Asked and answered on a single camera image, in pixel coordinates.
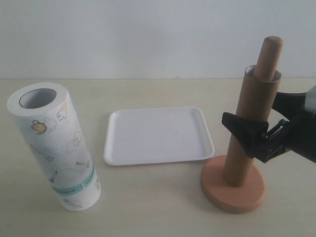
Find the kitchen roll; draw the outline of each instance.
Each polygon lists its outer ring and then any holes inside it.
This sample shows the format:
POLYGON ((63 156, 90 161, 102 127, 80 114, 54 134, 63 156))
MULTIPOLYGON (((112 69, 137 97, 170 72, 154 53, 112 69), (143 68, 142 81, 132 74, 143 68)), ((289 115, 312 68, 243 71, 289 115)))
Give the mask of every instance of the kitchen roll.
POLYGON ((91 207, 100 181, 68 90, 32 84, 13 93, 7 107, 61 204, 70 211, 91 207))

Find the rectangular tray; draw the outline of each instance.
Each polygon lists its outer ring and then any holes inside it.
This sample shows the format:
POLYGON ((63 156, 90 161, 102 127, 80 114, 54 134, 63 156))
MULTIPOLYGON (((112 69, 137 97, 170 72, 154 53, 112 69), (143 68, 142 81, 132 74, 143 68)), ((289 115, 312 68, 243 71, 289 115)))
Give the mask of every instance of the rectangular tray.
POLYGON ((203 160, 213 155, 198 108, 119 110, 109 117, 103 158, 110 165, 203 160))

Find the round wooden base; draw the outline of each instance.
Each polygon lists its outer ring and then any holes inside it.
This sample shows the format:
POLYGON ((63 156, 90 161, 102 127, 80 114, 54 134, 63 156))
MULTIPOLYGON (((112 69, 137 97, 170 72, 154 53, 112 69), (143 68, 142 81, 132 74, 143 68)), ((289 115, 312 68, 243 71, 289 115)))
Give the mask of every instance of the round wooden base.
POLYGON ((259 170, 252 165, 242 187, 231 187, 224 180, 226 156, 211 158, 201 172, 205 195, 218 208, 230 213, 247 213, 257 209, 264 197, 265 184, 259 170))

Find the beige tabletop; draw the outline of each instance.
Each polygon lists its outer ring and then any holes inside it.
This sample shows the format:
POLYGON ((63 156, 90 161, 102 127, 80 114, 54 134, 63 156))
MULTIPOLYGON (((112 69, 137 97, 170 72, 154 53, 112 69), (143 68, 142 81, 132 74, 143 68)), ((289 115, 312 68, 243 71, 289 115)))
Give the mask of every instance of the beige tabletop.
MULTIPOLYGON (((55 80, 70 92, 101 181, 100 199, 83 212, 61 206, 7 111, 9 96, 35 82, 0 81, 1 237, 316 236, 316 164, 293 152, 256 161, 266 194, 247 214, 225 213, 207 200, 199 184, 204 161, 113 167, 103 160, 111 112, 157 107, 200 108, 215 155, 225 154, 230 133, 221 117, 235 112, 240 79, 55 80)), ((280 91, 314 85, 315 79, 282 79, 280 91)), ((281 118, 272 111, 269 122, 281 118)))

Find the teal printed band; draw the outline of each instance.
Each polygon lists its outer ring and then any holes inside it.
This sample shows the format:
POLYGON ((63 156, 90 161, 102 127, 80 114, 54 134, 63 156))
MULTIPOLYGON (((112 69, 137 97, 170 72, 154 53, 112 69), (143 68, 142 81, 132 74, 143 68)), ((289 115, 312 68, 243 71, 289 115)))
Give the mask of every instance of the teal printed band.
POLYGON ((92 171, 90 172, 90 174, 88 175, 88 177, 83 180, 82 183, 73 186, 71 188, 67 188, 67 189, 59 189, 59 188, 55 188, 53 186, 51 186, 53 188, 53 190, 55 190, 56 193, 63 195, 63 196, 70 196, 70 195, 74 195, 77 193, 80 193, 84 188, 88 187, 89 184, 92 182, 92 179, 94 177, 94 166, 92 167, 92 171))

